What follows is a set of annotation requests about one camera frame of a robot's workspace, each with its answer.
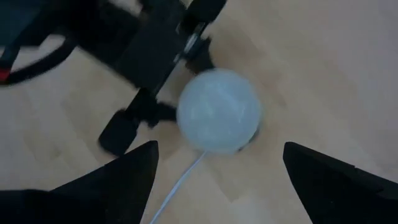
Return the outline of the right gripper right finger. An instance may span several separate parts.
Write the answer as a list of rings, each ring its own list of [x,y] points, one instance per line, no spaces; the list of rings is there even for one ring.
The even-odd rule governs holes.
[[[312,223],[397,223],[397,183],[295,142],[283,162]]]

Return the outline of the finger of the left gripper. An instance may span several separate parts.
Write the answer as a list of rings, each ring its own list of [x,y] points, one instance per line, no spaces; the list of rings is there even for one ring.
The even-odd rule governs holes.
[[[142,122],[154,128],[161,121],[177,121],[176,107],[158,101],[148,90],[139,90],[127,108],[115,112],[99,136],[99,145],[114,156],[126,153]]]
[[[211,38],[197,40],[186,54],[186,68],[193,73],[214,69],[210,55]]]

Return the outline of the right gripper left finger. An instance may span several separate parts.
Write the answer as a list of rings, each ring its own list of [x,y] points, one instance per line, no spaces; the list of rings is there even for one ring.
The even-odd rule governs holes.
[[[148,141],[53,190],[1,191],[1,223],[140,223],[159,161]]]

